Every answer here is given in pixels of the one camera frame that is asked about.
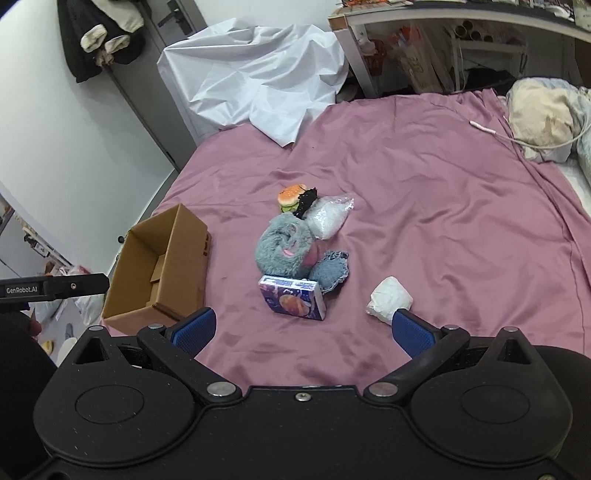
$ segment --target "white fabric cover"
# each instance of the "white fabric cover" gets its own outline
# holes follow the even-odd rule
[[[250,122],[280,146],[335,102],[348,67],[332,32],[227,20],[166,47],[158,71],[197,144]]]

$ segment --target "white shelf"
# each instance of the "white shelf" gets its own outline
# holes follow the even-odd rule
[[[518,7],[499,3],[459,4],[455,2],[423,1],[408,7],[371,4],[367,8],[341,8],[329,17],[329,23],[339,17],[345,25],[369,25],[378,22],[457,19],[488,20],[494,22],[541,28],[591,43],[591,32],[537,8]]]
[[[525,45],[510,45],[508,43],[493,43],[487,41],[456,40],[462,50],[495,51],[519,55],[525,52]]]

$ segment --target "toy hamburger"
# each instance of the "toy hamburger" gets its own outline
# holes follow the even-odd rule
[[[299,197],[308,188],[303,183],[292,185],[283,189],[277,195],[277,201],[282,212],[295,212],[299,203]]]

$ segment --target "wall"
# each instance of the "wall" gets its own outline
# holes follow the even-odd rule
[[[287,27],[314,24],[329,30],[328,17],[338,0],[195,0],[208,25],[237,17],[252,25]]]
[[[106,272],[172,168],[105,73],[76,84],[56,0],[20,0],[0,45],[0,194],[69,261]]]

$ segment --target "blanket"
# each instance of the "blanket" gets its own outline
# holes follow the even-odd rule
[[[589,218],[554,164],[469,125],[510,135],[504,115],[492,90],[390,96],[327,108],[293,148],[251,125],[205,141],[156,211],[183,203],[212,234],[217,333],[197,359],[243,389],[364,388],[408,361],[365,313],[389,276],[436,326],[515,325],[534,344],[590,352]],[[257,286],[256,242],[294,183],[355,197],[327,245],[349,253],[349,279],[322,322],[272,312]]]

